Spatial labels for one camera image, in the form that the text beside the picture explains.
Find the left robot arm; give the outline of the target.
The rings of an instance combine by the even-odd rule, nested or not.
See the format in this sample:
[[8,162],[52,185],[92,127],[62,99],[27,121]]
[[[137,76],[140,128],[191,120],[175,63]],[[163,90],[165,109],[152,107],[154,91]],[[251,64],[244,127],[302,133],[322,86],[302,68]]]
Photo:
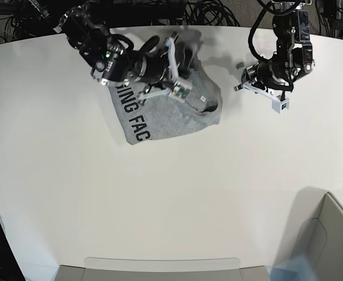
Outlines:
[[[262,11],[250,29],[248,47],[257,63],[244,69],[240,85],[235,91],[247,89],[274,101],[286,100],[286,93],[294,90],[294,83],[310,74],[314,67],[310,21],[304,6],[311,1],[258,2]],[[262,19],[273,16],[272,29],[276,36],[276,50],[267,59],[259,54],[253,40]]]

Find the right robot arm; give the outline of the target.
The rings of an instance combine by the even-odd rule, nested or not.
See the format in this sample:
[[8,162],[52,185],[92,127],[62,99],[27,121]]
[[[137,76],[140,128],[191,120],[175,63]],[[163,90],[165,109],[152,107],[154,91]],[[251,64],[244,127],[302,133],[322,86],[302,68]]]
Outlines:
[[106,87],[143,83],[136,99],[143,104],[159,96],[184,102],[193,84],[186,59],[193,51],[177,51],[176,32],[165,40],[158,35],[149,38],[140,49],[134,48],[128,37],[112,33],[107,23],[91,15],[86,2],[70,8],[60,18],[58,27],[67,36],[69,44],[91,67],[91,77]]

